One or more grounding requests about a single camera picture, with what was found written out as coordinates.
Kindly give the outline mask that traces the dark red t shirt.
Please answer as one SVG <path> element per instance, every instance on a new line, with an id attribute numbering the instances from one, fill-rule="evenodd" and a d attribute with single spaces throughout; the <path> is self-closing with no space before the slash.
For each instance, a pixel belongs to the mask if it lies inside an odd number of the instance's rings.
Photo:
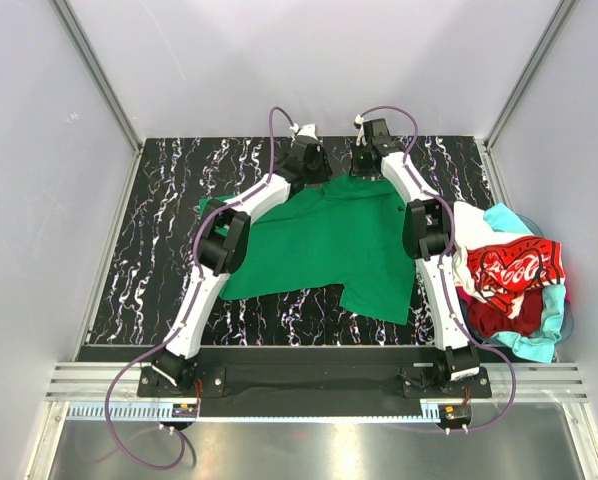
<path id="1" fill-rule="evenodd" d="M 491 338 L 500 332 L 514 332 L 529 337 L 540 328 L 542 312 L 542 291 L 531 290 L 524 295 L 516 317 L 509 318 L 488 304 L 473 301 L 468 307 L 468 322 L 481 338 Z"/>

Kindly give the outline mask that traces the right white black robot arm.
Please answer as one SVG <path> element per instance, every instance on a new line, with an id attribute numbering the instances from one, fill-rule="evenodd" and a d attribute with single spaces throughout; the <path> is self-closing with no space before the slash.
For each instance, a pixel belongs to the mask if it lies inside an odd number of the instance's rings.
<path id="1" fill-rule="evenodd" d="M 435 388 L 443 395 L 465 396 L 478 379 L 480 362 L 475 345 L 464 334 L 465 322 L 454 289 L 452 208 L 415 169 L 410 154 L 391 138 L 384 119 L 357 116 L 351 174 L 380 175 L 405 204 L 402 243 L 423 280 L 434 329 L 435 360 L 429 374 L 404 380 L 421 391 Z"/>

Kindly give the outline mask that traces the red coca cola t shirt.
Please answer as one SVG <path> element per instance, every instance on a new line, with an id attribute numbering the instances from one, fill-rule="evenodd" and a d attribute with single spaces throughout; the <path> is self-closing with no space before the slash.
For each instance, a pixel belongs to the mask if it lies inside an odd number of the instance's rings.
<path id="1" fill-rule="evenodd" d="M 469 250 L 467 267 L 474 297 L 510 319 L 519 315 L 528 291 L 566 279 L 562 244 L 531 235 Z"/>

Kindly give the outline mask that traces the green t shirt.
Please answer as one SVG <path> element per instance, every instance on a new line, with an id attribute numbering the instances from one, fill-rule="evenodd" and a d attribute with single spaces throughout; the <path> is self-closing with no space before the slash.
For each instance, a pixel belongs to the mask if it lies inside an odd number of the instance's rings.
<path id="1" fill-rule="evenodd" d="M 344 309 L 404 325 L 416 276 L 402 245 L 404 214 L 386 180 L 343 175 L 306 188 L 254 223 L 245 260 L 220 297 L 340 285 Z"/>

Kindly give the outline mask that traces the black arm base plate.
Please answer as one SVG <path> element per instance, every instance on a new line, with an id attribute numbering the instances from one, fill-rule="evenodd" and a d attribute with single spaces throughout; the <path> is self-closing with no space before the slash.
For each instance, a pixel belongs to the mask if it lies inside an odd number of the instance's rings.
<path id="1" fill-rule="evenodd" d="M 299 420 L 419 415 L 424 399 L 489 399 L 472 347 L 210 347 L 140 370 L 141 397 L 201 399 L 204 417 Z"/>

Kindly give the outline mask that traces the black marbled table mat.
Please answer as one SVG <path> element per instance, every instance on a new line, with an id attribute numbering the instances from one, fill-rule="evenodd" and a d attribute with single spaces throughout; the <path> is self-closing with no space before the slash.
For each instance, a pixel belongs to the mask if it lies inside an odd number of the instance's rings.
<path id="1" fill-rule="evenodd" d="M 280 142 L 265 137 L 150 138 L 120 223 L 88 346 L 151 346 L 169 332 L 188 284 L 199 203 L 237 194 L 267 171 Z M 420 286 L 407 321 L 386 323 L 343 309 L 337 285 L 233 302 L 212 310 L 207 345 L 426 345 L 430 308 Z"/>

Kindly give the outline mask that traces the turquoise t shirt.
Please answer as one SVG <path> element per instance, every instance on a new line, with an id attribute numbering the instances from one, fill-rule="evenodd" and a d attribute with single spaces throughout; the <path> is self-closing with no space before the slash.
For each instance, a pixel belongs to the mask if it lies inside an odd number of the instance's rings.
<path id="1" fill-rule="evenodd" d="M 495 232 L 544 236 L 533 221 L 516 214 L 503 203 L 497 203 L 487 209 L 483 219 Z M 530 336 L 523 336 L 514 331 L 500 331 L 486 341 L 492 345 L 511 348 L 518 358 L 551 363 L 556 345 L 568 338 L 568 332 L 572 331 L 574 322 L 568 320 L 571 315 L 566 313 L 568 294 L 565 285 L 545 287 L 541 298 L 540 326 Z"/>

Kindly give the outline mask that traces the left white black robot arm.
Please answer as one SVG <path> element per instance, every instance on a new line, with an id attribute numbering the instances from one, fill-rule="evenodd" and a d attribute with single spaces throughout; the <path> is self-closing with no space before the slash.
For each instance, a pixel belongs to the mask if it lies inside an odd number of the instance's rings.
<path id="1" fill-rule="evenodd" d="M 192 387 L 203 330 L 220 291 L 245 260 L 252 225 L 305 186 L 324 183 L 331 175 L 317 128 L 307 124 L 296 130 L 290 150 L 271 173 L 228 201 L 207 203 L 193 241 L 191 284 L 165 346 L 151 360 L 152 370 L 175 391 Z"/>

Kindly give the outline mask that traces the aluminium frame rail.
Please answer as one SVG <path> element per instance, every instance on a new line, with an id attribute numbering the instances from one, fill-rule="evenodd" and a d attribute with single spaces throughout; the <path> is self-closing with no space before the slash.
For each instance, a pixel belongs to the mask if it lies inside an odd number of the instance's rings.
<path id="1" fill-rule="evenodd" d="M 119 362 L 60 362 L 47 387 L 47 401 L 101 401 L 124 364 Z M 326 386 L 335 380 L 394 380 L 399 368 L 384 364 L 344 366 L 342 364 L 227 364 L 199 367 L 206 394 L 225 393 L 237 382 L 259 385 L 298 385 L 303 382 Z M 517 400 L 538 402 L 549 397 L 556 401 L 585 401 L 586 390 L 576 365 L 514 365 Z"/>

